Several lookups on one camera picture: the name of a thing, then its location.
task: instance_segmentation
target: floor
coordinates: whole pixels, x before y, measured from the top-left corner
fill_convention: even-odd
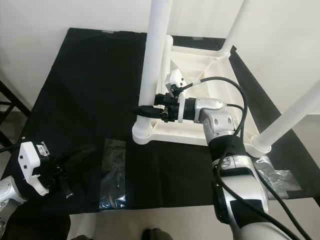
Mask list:
[[[295,128],[297,135],[308,147],[311,155],[318,159],[319,149],[310,143],[308,131],[313,131],[319,119],[304,119],[302,125]],[[11,113],[0,129],[16,142],[25,124],[25,117],[20,113]],[[0,154],[0,174],[9,160],[9,153]],[[313,239],[320,239],[320,207],[312,198],[286,200],[293,214]],[[284,211],[276,201],[269,202],[270,214],[295,230]],[[175,240],[211,240],[233,239],[232,232],[226,224],[220,223],[213,206],[173,207],[144,210],[109,210],[101,213],[84,213],[71,215],[71,228],[68,240],[79,235],[86,235],[94,240],[139,240],[146,228],[161,228],[171,234]]]

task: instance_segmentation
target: white wall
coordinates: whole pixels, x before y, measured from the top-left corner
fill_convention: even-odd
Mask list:
[[[169,33],[225,37],[241,0],[173,0]],[[0,79],[32,106],[69,27],[145,32],[151,0],[3,0]],[[318,78],[320,2],[251,0],[235,45],[280,111]]]

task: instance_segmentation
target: black cable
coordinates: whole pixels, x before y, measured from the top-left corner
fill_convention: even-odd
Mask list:
[[[11,151],[20,147],[20,144],[13,144],[11,146],[0,148],[0,153]]]
[[[241,112],[242,112],[242,115],[244,114],[244,111],[245,111],[245,110],[244,110],[244,108],[243,108],[242,106],[239,106],[239,105],[237,105],[237,104],[230,104],[230,103],[227,103],[227,106],[240,109]],[[242,143],[244,143],[244,135],[245,135],[245,128],[242,127],[241,130],[240,130],[240,138],[241,138],[241,142],[242,142]]]
[[[236,200],[241,202],[243,205],[245,205],[247,208],[258,214],[259,216],[263,217],[270,223],[274,224],[276,227],[278,227],[281,231],[283,231],[285,234],[287,234],[292,240],[300,240],[293,232],[291,232],[288,228],[286,228],[282,223],[271,217],[270,215],[266,214],[265,212],[259,210],[258,208],[252,206],[249,202],[245,201],[242,197],[240,197],[238,194],[236,194],[234,191],[232,191],[221,179],[221,166],[222,162],[224,161],[225,157],[227,155],[227,151],[224,152],[224,154],[221,156],[219,163],[217,165],[217,171],[216,171],[216,177],[217,180],[220,182],[220,185]]]
[[[235,86],[236,89],[238,89],[238,91],[240,92],[241,96],[242,96],[242,99],[243,99],[243,114],[242,114],[242,118],[241,118],[241,121],[239,123],[239,126],[238,128],[235,130],[234,132],[234,136],[238,135],[239,131],[241,128],[244,127],[245,125],[245,120],[246,120],[246,117],[247,117],[247,112],[248,112],[248,101],[247,101],[247,98],[246,98],[246,95],[245,95],[245,92],[242,90],[242,88],[237,84],[235,83],[234,81],[232,81],[231,79],[229,78],[226,78],[226,77],[223,77],[223,76],[211,76],[211,77],[207,77],[207,78],[203,78],[200,80],[201,83],[204,83],[204,82],[207,82],[207,81],[212,81],[212,80],[221,80],[221,81],[225,81],[227,83],[230,83],[231,85]],[[181,88],[181,90],[186,90],[190,87],[193,86],[193,83],[190,83],[188,84],[187,86],[184,86]]]
[[[296,227],[296,229],[301,233],[301,235],[306,240],[312,240],[312,238],[306,233],[306,231],[301,227],[301,225],[298,223],[292,212],[289,210],[287,205],[284,203],[284,201],[279,197],[279,195],[272,189],[272,187],[266,182],[266,180],[261,176],[261,174],[258,172],[258,170],[255,168],[255,171],[260,179],[260,181],[263,183],[263,185],[270,191],[270,193],[275,197],[275,199],[280,203],[285,213],[290,218],[293,225]]]

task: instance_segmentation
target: black tablecloth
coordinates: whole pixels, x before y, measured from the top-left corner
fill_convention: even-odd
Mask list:
[[[105,139],[126,141],[128,209],[213,204],[206,147],[159,141],[137,145],[132,140],[136,116],[131,112],[139,99],[145,41],[145,33],[68,30],[22,136],[44,141],[56,156],[84,144],[98,150],[67,173],[75,193],[68,200],[60,191],[38,196],[23,180],[18,153],[13,152],[4,177],[12,175],[30,199],[17,209],[16,217],[97,212]],[[223,41],[174,37],[176,46],[212,50]],[[280,113],[235,50],[230,62],[262,130]],[[293,131],[273,146],[270,157],[276,168],[291,170],[302,186],[303,191],[290,193],[291,197],[320,196],[319,169]]]

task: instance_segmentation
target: plastic wrap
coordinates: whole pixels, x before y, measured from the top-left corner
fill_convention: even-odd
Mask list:
[[[126,142],[106,139],[101,167],[100,209],[126,206],[125,166]]]
[[[293,174],[289,170],[275,170],[268,156],[262,156],[254,161],[254,166],[280,198],[289,198],[287,191],[301,190]],[[266,191],[269,199],[275,199],[268,190]]]

